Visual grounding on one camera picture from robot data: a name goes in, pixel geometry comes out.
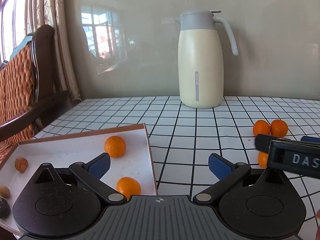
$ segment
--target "orange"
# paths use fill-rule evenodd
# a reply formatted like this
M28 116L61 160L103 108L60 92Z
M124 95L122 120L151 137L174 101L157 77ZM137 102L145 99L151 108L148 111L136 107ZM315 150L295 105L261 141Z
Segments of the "orange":
M104 143L104 151L112 158L124 155L125 149L125 141L120 136L111 136Z
M262 168L267 167L268 154L264 152L259 152L258 154L258 163Z
M264 120L258 120L252 128L252 132L253 132L254 136L257 136L258 134L269 135L270 134L270 125Z
M271 135L277 137L284 137L287 135L288 125L282 120L273 120L271 123Z
M129 199L131 195L140 195L141 186L135 179L123 177L118 180L116 190Z

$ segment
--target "window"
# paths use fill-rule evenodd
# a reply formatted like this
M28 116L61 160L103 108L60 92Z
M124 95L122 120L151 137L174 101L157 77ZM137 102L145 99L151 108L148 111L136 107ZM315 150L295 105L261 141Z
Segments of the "window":
M92 6L81 7L81 22L87 36L89 51L100 59L113 62L126 58L122 25L118 14Z
M1 0L1 62L10 59L13 48L25 37L26 0Z

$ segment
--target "checkered tablecloth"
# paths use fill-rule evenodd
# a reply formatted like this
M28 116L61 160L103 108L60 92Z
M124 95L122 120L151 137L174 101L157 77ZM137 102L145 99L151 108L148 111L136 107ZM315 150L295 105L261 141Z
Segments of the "checkered tablecloth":
M208 168L215 152L229 161L257 164L253 124L284 120L287 138L320 137L320 102L305 99L225 97L209 109L185 106L178 96L86 99L35 138L145 123L160 195L195 195L218 179ZM306 205L303 239L314 239L320 180L286 173Z

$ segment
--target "curtain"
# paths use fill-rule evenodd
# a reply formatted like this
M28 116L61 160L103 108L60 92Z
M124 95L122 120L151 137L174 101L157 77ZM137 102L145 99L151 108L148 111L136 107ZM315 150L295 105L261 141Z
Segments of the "curtain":
M36 31L43 24L54 28L56 89L68 90L71 101L81 100L68 45L64 0L28 0L27 33Z

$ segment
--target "thermos label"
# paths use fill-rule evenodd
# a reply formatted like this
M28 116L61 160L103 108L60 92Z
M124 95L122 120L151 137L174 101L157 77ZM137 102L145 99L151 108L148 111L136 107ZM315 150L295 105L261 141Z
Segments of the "thermos label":
M195 72L195 82L196 82L196 101L199 101L199 73Z

